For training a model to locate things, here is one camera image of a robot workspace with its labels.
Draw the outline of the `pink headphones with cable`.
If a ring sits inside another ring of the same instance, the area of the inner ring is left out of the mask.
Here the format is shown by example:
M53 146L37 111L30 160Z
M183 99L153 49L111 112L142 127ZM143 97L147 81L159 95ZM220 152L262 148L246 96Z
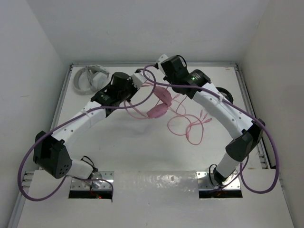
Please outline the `pink headphones with cable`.
M203 141L204 136L204 124L211 122L212 118L209 118L208 114L204 113L203 111L200 111L199 116L187 113L187 109L183 104L186 98L183 98L181 101L178 101L177 98L179 97L179 95L172 96L168 90L168 87L157 85L153 91L153 94L157 97L158 101L149 111L143 113L139 109L134 107L133 110L138 114L138 116L133 115L129 111L129 108L127 108L127 105L132 105L132 103L123 102L126 112L135 119L148 120L161 118L166 115L168 111L171 111L175 115L167 122L167 128L169 132L176 136L184 136L187 141L192 145L200 145ZM183 133L177 133L171 129L171 121L181 118L187 120L189 124L186 126ZM190 132L196 126L200 126L201 133L199 134L199 141L193 142L190 140Z

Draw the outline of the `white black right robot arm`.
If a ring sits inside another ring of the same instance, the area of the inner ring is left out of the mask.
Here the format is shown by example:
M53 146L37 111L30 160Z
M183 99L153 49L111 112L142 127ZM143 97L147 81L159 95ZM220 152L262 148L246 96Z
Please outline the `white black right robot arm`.
M225 147L224 157L213 171L214 180L222 185L259 143L263 129L251 117L232 107L205 73L198 69L189 72L180 56L162 55L158 65L174 92L186 95L204 107L232 137Z

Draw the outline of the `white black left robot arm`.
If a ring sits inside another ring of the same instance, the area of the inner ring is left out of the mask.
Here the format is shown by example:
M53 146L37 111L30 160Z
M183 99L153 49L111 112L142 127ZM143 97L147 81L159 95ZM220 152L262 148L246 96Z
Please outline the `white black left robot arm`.
M124 101L130 101L146 81L141 73L115 72L110 83L95 93L86 106L62 128L36 136L33 161L56 179L64 176L88 179L94 167L71 158L71 148L81 136L99 121L107 118Z

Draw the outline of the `white grey headphones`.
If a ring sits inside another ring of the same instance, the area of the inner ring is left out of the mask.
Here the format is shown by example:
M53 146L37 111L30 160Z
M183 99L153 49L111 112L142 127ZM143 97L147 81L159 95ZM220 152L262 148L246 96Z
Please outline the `white grey headphones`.
M76 72L73 78L74 91L79 95L92 95L107 85L109 71L100 65L88 65Z

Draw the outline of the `black headphones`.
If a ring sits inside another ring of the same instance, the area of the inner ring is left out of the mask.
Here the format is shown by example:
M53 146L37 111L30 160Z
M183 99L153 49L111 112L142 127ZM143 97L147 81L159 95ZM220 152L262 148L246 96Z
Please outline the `black headphones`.
M230 102L233 103L234 99L232 94L225 88L217 87L217 90Z

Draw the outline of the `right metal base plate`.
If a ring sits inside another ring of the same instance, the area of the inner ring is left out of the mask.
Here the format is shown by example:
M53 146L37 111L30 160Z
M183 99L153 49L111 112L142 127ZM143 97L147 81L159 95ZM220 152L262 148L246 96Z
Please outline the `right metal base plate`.
M212 190L224 190L224 191L239 191L241 190L239 174L237 171L234 171L220 186L216 184L215 181L212 185L209 181L209 171L198 171L197 172L197 181L199 191L212 191Z

